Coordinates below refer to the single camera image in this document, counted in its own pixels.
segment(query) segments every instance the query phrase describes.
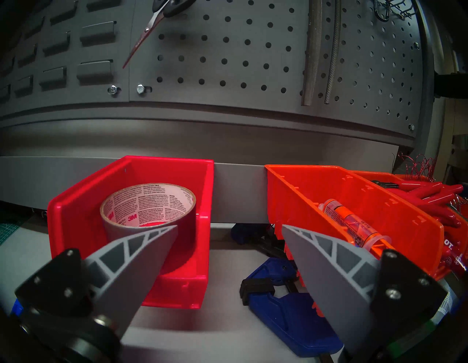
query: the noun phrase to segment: hex bolt head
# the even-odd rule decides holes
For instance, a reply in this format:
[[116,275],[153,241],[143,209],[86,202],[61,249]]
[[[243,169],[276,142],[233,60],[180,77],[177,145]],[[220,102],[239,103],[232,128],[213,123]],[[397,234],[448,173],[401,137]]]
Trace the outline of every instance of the hex bolt head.
[[110,93],[111,95],[116,95],[117,92],[118,92],[118,88],[117,88],[117,86],[116,86],[115,84],[113,84],[113,85],[109,88],[109,93]]
[[139,95],[141,95],[141,94],[143,94],[144,92],[145,92],[145,86],[143,86],[142,84],[139,84],[139,85],[137,86],[137,93],[138,93]]
[[425,278],[420,278],[418,282],[423,286],[429,286],[429,281]]
[[387,295],[392,300],[400,300],[402,294],[397,289],[387,289],[385,290],[385,295]]

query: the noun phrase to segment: red storage bin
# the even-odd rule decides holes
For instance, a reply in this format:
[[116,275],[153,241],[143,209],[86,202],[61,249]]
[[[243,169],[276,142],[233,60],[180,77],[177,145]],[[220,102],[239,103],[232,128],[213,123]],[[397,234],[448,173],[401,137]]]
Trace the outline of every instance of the red storage bin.
[[339,166],[266,165],[268,219],[278,238],[282,224],[291,224],[352,242],[352,238],[318,209],[336,199],[422,270],[435,276],[442,255],[442,224],[412,204]]
[[[197,198],[194,252],[185,264],[157,277],[143,305],[199,309],[208,284],[213,179],[213,160],[125,156],[50,201],[47,217],[52,258],[67,248],[78,248],[84,259],[109,242],[99,207],[112,193],[146,183],[183,186]],[[176,252],[171,249],[166,261]]]
[[[376,172],[376,171],[354,171],[354,173],[362,176],[363,178],[367,180],[378,180],[384,183],[396,183],[400,180],[404,180],[404,175],[397,176],[391,173],[381,173],[381,172]],[[459,216],[458,214],[455,214],[455,216],[461,223],[460,228],[453,228],[453,227],[447,227],[447,226],[443,226],[443,228],[447,232],[449,232],[456,240],[461,242],[459,249],[462,253],[464,253],[465,258],[468,258],[468,222],[464,218]],[[442,237],[440,243],[442,244],[443,242],[444,242],[444,238]],[[441,268],[437,269],[434,278],[437,281],[440,279],[443,279],[448,273],[450,273],[450,271],[451,270],[447,268],[446,266],[442,266]]]

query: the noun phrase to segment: orange storage bin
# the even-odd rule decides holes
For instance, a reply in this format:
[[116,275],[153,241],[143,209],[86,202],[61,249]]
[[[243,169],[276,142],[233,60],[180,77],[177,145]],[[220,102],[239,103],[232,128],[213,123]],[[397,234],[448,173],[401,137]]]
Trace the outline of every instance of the orange storage bin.
[[265,167],[268,219],[275,224],[278,238],[283,239],[281,226],[290,224],[353,242],[341,226],[318,209],[320,203],[336,199],[380,234],[390,236],[396,250],[435,276],[442,256],[444,228],[425,212],[339,166]]
[[[390,173],[380,173],[380,172],[375,172],[375,171],[353,171],[354,173],[362,176],[363,178],[367,180],[378,180],[381,182],[385,183],[396,183],[399,180],[404,180],[404,175],[395,175],[395,174],[390,174]],[[465,207],[465,205],[461,206],[461,211],[463,214],[464,209],[466,208],[466,211],[468,212],[468,206]],[[465,257],[468,257],[468,222],[465,220],[465,218],[461,217],[458,214],[455,214],[457,219],[461,223],[460,228],[453,228],[453,227],[447,227],[443,226],[443,228],[449,232],[456,240],[459,240],[461,242],[459,249],[460,252],[462,252]],[[440,243],[442,244],[444,242],[444,237],[442,236]],[[450,272],[450,269],[443,266],[441,268],[438,268],[435,274],[435,279],[440,280],[444,278],[448,273]]]

